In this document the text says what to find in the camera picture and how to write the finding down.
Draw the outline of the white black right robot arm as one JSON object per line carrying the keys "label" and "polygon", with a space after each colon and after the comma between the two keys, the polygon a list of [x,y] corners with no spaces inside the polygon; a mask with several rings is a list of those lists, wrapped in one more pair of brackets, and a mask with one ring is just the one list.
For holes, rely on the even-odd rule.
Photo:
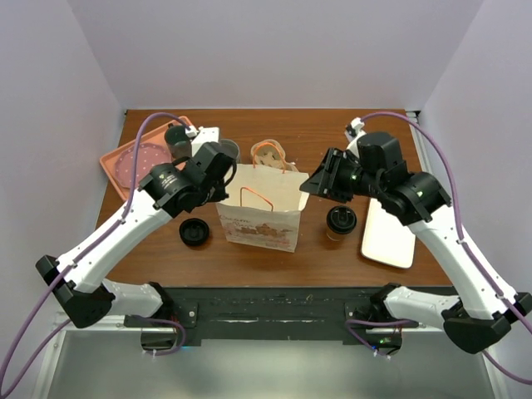
{"label": "white black right robot arm", "polygon": [[372,321],[439,328],[470,354],[496,344],[519,316],[530,313],[530,294],[516,292],[490,265],[477,267],[483,256],[453,225],[451,197],[433,175],[407,169],[396,138],[374,132],[355,142],[346,150],[328,149],[300,190],[343,204],[356,196],[377,200],[429,249],[456,290],[442,296],[388,284],[371,298]]}

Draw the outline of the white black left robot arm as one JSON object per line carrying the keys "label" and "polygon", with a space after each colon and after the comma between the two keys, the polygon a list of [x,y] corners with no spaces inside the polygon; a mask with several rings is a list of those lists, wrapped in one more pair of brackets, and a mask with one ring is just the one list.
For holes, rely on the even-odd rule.
{"label": "white black left robot arm", "polygon": [[174,302],[158,283],[134,285],[110,281],[108,273],[141,241],[183,212],[228,198],[236,161],[217,142],[204,143],[182,169],[154,166],[133,195],[82,243],[54,258],[45,255],[36,268],[77,328],[105,316],[143,317],[167,324]]}

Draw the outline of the cream paper takeout bag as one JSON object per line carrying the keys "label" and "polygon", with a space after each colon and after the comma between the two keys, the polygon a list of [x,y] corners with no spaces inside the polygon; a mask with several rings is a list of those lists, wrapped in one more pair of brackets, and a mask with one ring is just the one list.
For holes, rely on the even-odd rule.
{"label": "cream paper takeout bag", "polygon": [[307,173],[239,164],[216,209],[225,238],[235,244],[293,253],[309,195],[299,186]]}

